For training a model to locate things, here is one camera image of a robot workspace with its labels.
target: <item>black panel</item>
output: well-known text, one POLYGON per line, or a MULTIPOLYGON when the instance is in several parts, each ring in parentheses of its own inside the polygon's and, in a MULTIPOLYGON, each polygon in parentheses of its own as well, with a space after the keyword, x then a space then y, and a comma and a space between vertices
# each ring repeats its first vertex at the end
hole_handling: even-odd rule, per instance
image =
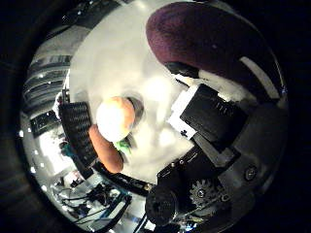
POLYGON ((91 121, 87 104, 80 102, 60 105, 59 115, 74 153, 88 167, 97 158, 97 154, 88 136, 91 121))
POLYGON ((115 185, 120 186, 125 190, 144 197, 148 195, 148 191, 145 189, 147 183, 145 182, 130 178, 122 173, 111 174, 100 162, 95 163, 93 168, 115 185))
POLYGON ((181 119, 211 142, 229 142, 241 129, 246 115, 217 94, 217 91, 202 84, 181 119))

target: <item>white surface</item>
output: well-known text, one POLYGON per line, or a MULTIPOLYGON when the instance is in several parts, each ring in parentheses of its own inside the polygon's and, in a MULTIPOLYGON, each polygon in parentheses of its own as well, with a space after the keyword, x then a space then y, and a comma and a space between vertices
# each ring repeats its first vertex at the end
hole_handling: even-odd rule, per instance
POLYGON ((225 101, 239 102, 244 100, 251 106, 258 104, 257 98, 239 83, 204 70, 198 71, 198 77, 200 79, 194 81, 195 84, 204 83, 210 86, 219 92, 218 95, 225 101))
POLYGON ((170 0, 136 0, 118 7, 87 35, 73 57, 70 95, 73 102, 89 101, 93 123, 99 103, 112 96, 136 97, 145 113, 132 131, 136 148, 123 173, 149 183, 191 142, 166 122, 182 88, 153 55, 146 38, 146 22, 170 0))
POLYGON ((180 116, 196 93, 197 89, 198 85, 193 85, 188 89, 188 91, 182 91, 175 103, 172 105, 172 116, 167 120, 167 122, 172 125, 175 130, 178 132, 185 132, 188 140, 193 137, 196 131, 181 120, 180 116))
POLYGON ((271 99, 279 99, 280 95, 272 80, 268 77, 268 75, 258 66, 258 64, 247 56, 243 56, 240 58, 240 61, 246 65, 253 74, 258 78, 261 85, 264 87, 266 93, 269 95, 271 99))

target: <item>black cover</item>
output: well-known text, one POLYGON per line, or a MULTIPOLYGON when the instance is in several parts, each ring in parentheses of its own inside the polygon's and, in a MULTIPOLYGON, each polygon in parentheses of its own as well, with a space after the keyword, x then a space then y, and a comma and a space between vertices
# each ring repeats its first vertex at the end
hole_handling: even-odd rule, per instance
POLYGON ((172 191, 157 185, 148 195, 145 210, 150 222, 167 225, 178 213, 177 198, 172 191))
POLYGON ((202 84, 183 111, 181 119, 211 142, 229 142, 245 122, 246 115, 217 91, 202 84))
POLYGON ((88 167, 97 158, 97 154, 88 136, 91 121, 87 103, 69 103, 59 105, 59 115, 67 140, 81 162, 88 167))

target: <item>green object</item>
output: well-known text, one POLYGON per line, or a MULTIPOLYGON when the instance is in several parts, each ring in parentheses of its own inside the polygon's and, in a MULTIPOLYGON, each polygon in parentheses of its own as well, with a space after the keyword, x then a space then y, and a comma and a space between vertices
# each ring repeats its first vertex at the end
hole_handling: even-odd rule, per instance
POLYGON ((121 140, 119 142, 114 143, 115 148, 122 152, 125 156, 130 155, 130 145, 126 140, 121 140))
POLYGON ((73 157, 76 156, 76 155, 72 152, 72 149, 71 149, 71 147, 70 147, 69 144, 66 144, 66 145, 64 146, 63 150, 64 150, 64 155, 66 155, 66 156, 68 156, 68 157, 73 158, 73 157))

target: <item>black cable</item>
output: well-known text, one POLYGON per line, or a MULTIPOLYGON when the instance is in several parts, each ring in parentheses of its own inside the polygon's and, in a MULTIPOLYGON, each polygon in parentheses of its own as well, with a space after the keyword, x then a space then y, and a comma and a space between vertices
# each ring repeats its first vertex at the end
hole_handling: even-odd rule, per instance
POLYGON ((71 191, 72 191, 72 188, 70 188, 70 187, 65 187, 65 188, 61 189, 59 192, 57 192, 56 195, 59 195, 60 193, 62 193, 62 192, 65 191, 65 190, 71 190, 71 191))
POLYGON ((124 215, 125 211, 127 210, 127 207, 131 203, 131 200, 132 200, 132 197, 131 196, 127 196, 125 198, 125 205, 122 207, 122 209, 120 209, 120 211, 117 213, 117 215, 107 225, 105 225, 103 228, 101 228, 100 230, 97 230, 95 232, 96 233, 106 233, 110 229, 114 228, 116 226, 116 224, 118 223, 118 221, 124 215))
POLYGON ((59 29, 58 31, 55 31, 55 32, 53 32, 52 34, 48 35, 48 36, 46 37, 46 41, 48 41, 49 39, 51 39, 51 38, 53 38, 53 37, 55 37, 55 36, 58 36, 59 34, 63 33, 64 31, 68 30, 70 27, 72 27, 73 25, 75 25, 75 23, 76 23, 77 21, 78 21, 78 20, 76 19, 76 20, 74 21, 74 23, 72 23, 72 24, 70 24, 70 25, 67 25, 67 26, 65 26, 65 27, 63 27, 63 28, 61 28, 61 29, 59 29))
POLYGON ((83 222, 78 222, 76 223, 77 225, 81 225, 81 224, 85 224, 85 223, 88 223, 90 221, 99 221, 99 220, 109 220, 109 219, 104 219, 104 218, 100 218, 100 219, 90 219, 90 220, 86 220, 86 221, 83 221, 83 222))
POLYGON ((82 199, 87 199, 88 196, 83 196, 83 197, 76 197, 76 198, 64 198, 62 201, 76 201, 76 200, 82 200, 82 199))
POLYGON ((80 221, 80 220, 82 220, 82 219, 85 219, 85 218, 87 218, 87 217, 89 217, 89 216, 94 216, 94 215, 96 215, 96 214, 98 214, 98 213, 100 213, 100 212, 103 212, 103 211, 105 211, 105 210, 107 210, 107 208, 104 208, 104 209, 102 209, 102 210, 100 210, 100 211, 97 211, 97 212, 95 212, 95 213, 93 213, 93 214, 90 214, 90 215, 81 217, 81 218, 79 218, 78 220, 74 221, 74 223, 77 223, 78 221, 80 221))
POLYGON ((145 222, 142 224, 142 227, 140 228, 140 230, 141 229, 143 229, 143 230, 145 230, 145 226, 147 225, 147 222, 148 222, 149 220, 146 218, 146 220, 145 220, 145 222))
POLYGON ((67 203, 65 203, 65 202, 62 202, 61 204, 63 204, 64 206, 70 207, 70 208, 72 208, 72 209, 77 208, 77 207, 75 207, 75 206, 70 206, 69 204, 67 204, 67 203))
POLYGON ((68 198, 69 198, 69 199, 71 199, 71 194, 72 194, 72 191, 73 191, 73 189, 72 189, 72 188, 70 188, 70 192, 69 192, 69 194, 68 194, 68 198))

